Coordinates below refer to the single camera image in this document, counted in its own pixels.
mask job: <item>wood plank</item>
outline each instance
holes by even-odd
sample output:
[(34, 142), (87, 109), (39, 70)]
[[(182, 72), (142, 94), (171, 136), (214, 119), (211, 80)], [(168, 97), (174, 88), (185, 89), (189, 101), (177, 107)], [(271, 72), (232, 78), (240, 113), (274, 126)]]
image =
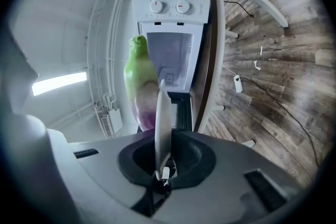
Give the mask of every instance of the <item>wood plank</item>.
[[(239, 2), (254, 19), (238, 4), (225, 3), (225, 28), (239, 37), (226, 39), (223, 64), (270, 91), (311, 135), (321, 162), (334, 135), (336, 108), (335, 32), (323, 3), (269, 0), (289, 22), (283, 29), (250, 0), (226, 1)], [(215, 101), (226, 109), (212, 113), (207, 128), (224, 139), (228, 131), (238, 143), (255, 140), (255, 151), (303, 186), (310, 184), (316, 165), (306, 133), (254, 84), (243, 81), (243, 92), (236, 93), (233, 76), (222, 69)]]

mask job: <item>white pipe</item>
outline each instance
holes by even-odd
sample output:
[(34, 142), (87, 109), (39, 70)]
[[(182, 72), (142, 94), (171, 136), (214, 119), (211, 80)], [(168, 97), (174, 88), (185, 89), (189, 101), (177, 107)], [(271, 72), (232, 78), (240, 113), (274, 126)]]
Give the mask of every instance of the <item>white pipe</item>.
[[(109, 54), (110, 54), (112, 28), (113, 28), (113, 21), (114, 21), (113, 19), (114, 19), (114, 16), (115, 16), (115, 11), (117, 9), (117, 2), (118, 2), (118, 0), (114, 1), (112, 13), (111, 13), (111, 19), (110, 19), (110, 22), (109, 22), (109, 28), (108, 28), (108, 33), (107, 33), (107, 41), (106, 41), (106, 53), (105, 53), (106, 58), (109, 58)], [(111, 77), (110, 77), (110, 63), (108, 61), (105, 61), (105, 68), (106, 68), (107, 87), (108, 87), (110, 96), (112, 96)]]
[(98, 36), (99, 36), (99, 23), (100, 23), (100, 16), (98, 18), (98, 21), (97, 21), (97, 25), (96, 25), (96, 38), (95, 38), (95, 53), (93, 55), (93, 59), (94, 59), (94, 75), (95, 75), (95, 85), (98, 89), (98, 98), (99, 100), (102, 99), (102, 96), (101, 96), (101, 91), (100, 91), (100, 83), (99, 83), (99, 74), (98, 74), (98, 71), (99, 71), (99, 66), (98, 66)]
[[(91, 20), (90, 20), (90, 25), (89, 25), (89, 32), (88, 32), (88, 43), (87, 43), (87, 66), (88, 66), (88, 80), (89, 80), (89, 88), (90, 88), (90, 94), (91, 94), (91, 98), (93, 103), (95, 102), (95, 99), (93, 97), (93, 91), (92, 91), (92, 85), (91, 85), (91, 80), (90, 80), (90, 63), (89, 63), (89, 47), (90, 47), (90, 32), (91, 32), (91, 25), (92, 25), (92, 20), (93, 20), (93, 15), (94, 15), (94, 11), (96, 10), (96, 6), (97, 6), (98, 0), (95, 1), (93, 9), (92, 9), (92, 15), (91, 15)], [(99, 126), (101, 128), (101, 131), (103, 132), (103, 134), (105, 135), (105, 131), (103, 128), (103, 125), (101, 124), (97, 109), (95, 106), (93, 106), (93, 108), (95, 109), (95, 113), (97, 116), (97, 120), (99, 122)]]
[[(102, 1), (102, 5), (101, 5), (101, 8), (100, 9), (104, 9), (105, 6), (106, 6), (106, 2), (107, 0), (103, 0)], [(97, 42), (96, 44), (100, 44), (100, 42), (98, 41), (98, 37), (99, 37), (99, 25), (100, 25), (100, 18), (101, 16), (99, 16), (99, 19), (98, 19), (98, 23), (97, 23)], [(98, 59), (98, 46), (97, 46), (97, 50), (96, 50), (96, 63), (99, 63), (99, 59)], [(103, 98), (103, 89), (101, 87), (101, 78), (100, 78), (100, 68), (99, 68), (99, 65), (98, 65), (98, 74), (97, 74), (97, 78), (98, 78), (98, 85), (99, 85), (99, 91), (100, 91), (100, 95), (101, 95), (101, 98)]]
[(105, 102), (105, 105), (109, 108), (109, 110), (111, 110), (112, 106), (111, 106), (110, 96), (108, 92), (103, 94), (103, 100)]
[[(120, 0), (118, 2), (118, 8), (117, 8), (117, 18), (116, 18), (116, 21), (114, 23), (114, 35), (113, 35), (113, 47), (112, 47), (112, 55), (111, 55), (111, 58), (113, 59), (114, 58), (114, 51), (115, 51), (115, 44), (116, 44), (116, 39), (117, 39), (117, 32), (118, 32), (118, 26), (119, 26), (119, 17), (120, 17), (120, 10), (121, 10), (121, 5), (123, 3), (123, 0)], [(114, 97), (116, 96), (115, 94), (115, 88), (114, 88), (114, 63), (115, 61), (112, 61), (112, 87), (113, 87), (113, 93), (114, 93)]]

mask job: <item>white wall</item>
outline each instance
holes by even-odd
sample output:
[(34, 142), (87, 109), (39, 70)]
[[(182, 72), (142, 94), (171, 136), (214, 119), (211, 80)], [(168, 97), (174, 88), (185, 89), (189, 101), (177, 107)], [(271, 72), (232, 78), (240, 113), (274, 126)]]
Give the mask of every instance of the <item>white wall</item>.
[[(86, 71), (86, 43), (95, 0), (18, 0), (10, 28), (28, 62), (39, 73), (37, 81)], [(93, 106), (72, 115), (67, 124), (55, 122), (92, 103), (89, 83), (80, 82), (34, 97), (23, 113), (40, 118), (62, 131), (68, 142), (104, 139)]]

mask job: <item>gray plastic surface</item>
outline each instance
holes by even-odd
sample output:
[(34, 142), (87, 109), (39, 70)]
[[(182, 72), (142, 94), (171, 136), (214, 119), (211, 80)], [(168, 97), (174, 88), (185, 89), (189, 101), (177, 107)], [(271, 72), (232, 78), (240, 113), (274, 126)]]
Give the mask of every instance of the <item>gray plastic surface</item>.
[[(93, 143), (78, 143), (78, 144), (68, 144), (66, 139), (64, 138), (63, 134), (55, 131), (55, 130), (48, 130), (48, 134), (50, 137), (52, 151), (54, 153), (54, 157), (59, 169), (59, 172), (62, 176), (64, 183), (66, 184), (69, 193), (77, 207), (79, 215), (81, 217), (82, 223), (95, 223), (95, 224), (103, 224), (103, 223), (136, 223), (136, 224), (149, 224), (149, 223), (161, 223), (159, 221), (152, 220), (147, 218), (132, 209), (127, 208), (124, 206), (121, 201), (114, 199), (111, 195), (101, 187), (99, 183), (96, 182), (97, 177), (91, 177), (88, 175), (87, 171), (84, 169), (82, 165), (80, 165), (79, 160), (76, 159), (73, 151), (83, 150), (85, 148), (93, 148), (94, 143), (101, 142), (114, 145), (118, 145), (118, 150), (122, 149), (123, 147), (119, 144), (119, 138), (115, 138), (112, 140), (104, 140), (99, 142)], [(136, 141), (141, 139), (141, 135), (132, 135), (129, 139), (126, 139), (128, 143), (130, 141)], [(107, 148), (111, 147), (100, 147), (100, 149), (106, 150)], [(98, 162), (95, 162), (95, 166), (100, 167), (102, 171), (108, 170), (110, 165), (103, 165)], [(122, 199), (122, 195), (129, 195), (129, 191), (127, 187), (130, 187), (131, 190), (137, 189), (133, 188), (130, 185), (128, 180), (125, 178), (125, 182), (120, 183), (115, 187), (113, 185), (114, 190), (110, 190), (110, 193), (116, 195), (116, 197), (121, 198), (121, 200), (126, 204), (132, 204), (131, 201), (136, 201), (139, 199), (138, 194), (130, 197), (125, 197)]]
[(78, 159), (88, 175), (111, 197), (127, 207), (134, 206), (146, 192), (145, 187), (130, 183), (117, 163), (119, 152), (143, 138), (142, 133), (90, 143), (70, 143), (72, 152), (94, 148), (99, 154)]
[(246, 146), (184, 132), (210, 146), (217, 157), (213, 172), (197, 187), (172, 191), (153, 219), (167, 223), (250, 223), (268, 212), (244, 177), (261, 169), (289, 196), (300, 187), (286, 172)]

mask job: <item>white plug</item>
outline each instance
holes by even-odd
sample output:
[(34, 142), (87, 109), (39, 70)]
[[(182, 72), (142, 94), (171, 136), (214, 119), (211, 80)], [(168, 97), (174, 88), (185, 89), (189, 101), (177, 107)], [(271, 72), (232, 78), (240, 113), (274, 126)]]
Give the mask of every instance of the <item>white plug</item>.
[(236, 75), (234, 78), (235, 86), (236, 86), (236, 92), (240, 93), (243, 91), (243, 85), (241, 84), (240, 75)]

